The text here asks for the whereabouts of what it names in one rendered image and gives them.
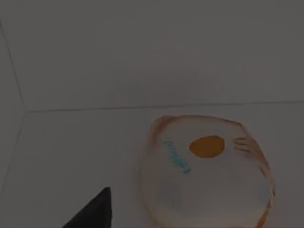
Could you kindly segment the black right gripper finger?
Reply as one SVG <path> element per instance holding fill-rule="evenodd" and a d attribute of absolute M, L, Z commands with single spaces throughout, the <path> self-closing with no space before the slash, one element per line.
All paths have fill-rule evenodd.
<path fill-rule="evenodd" d="M 111 228 L 113 218 L 111 199 L 110 187 L 103 188 L 62 228 Z"/>

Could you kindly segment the white bottle with orange cap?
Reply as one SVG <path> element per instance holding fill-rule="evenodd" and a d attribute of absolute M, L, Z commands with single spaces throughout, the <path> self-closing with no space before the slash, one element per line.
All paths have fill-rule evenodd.
<path fill-rule="evenodd" d="M 214 116 L 155 120 L 140 184 L 158 228 L 264 228 L 275 197 L 257 142 L 243 124 Z"/>

